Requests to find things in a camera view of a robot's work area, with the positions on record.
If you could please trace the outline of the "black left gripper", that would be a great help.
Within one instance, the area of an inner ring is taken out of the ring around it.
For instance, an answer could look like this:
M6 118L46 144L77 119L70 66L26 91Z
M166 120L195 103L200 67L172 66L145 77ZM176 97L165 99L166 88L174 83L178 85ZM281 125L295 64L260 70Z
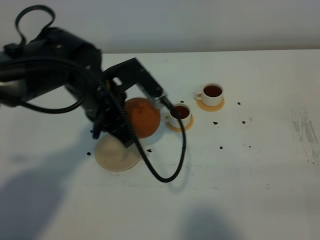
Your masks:
M124 145L130 147L134 141L119 110L112 100L103 95L97 83L88 85L88 93L84 100L84 112L92 122L92 138L97 140L102 133L108 133Z

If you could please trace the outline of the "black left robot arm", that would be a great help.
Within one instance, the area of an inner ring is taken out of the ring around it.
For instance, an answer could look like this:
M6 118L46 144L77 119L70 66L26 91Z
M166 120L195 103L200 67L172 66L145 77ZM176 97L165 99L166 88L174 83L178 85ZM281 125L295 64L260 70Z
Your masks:
M0 54L0 102L39 113L65 114L83 108L92 122L92 137L102 132L125 147L136 142L125 116L125 91L115 83L116 69L102 70L102 54L92 44L56 27L47 27L31 42L8 44ZM64 87L75 103L45 108L31 100Z

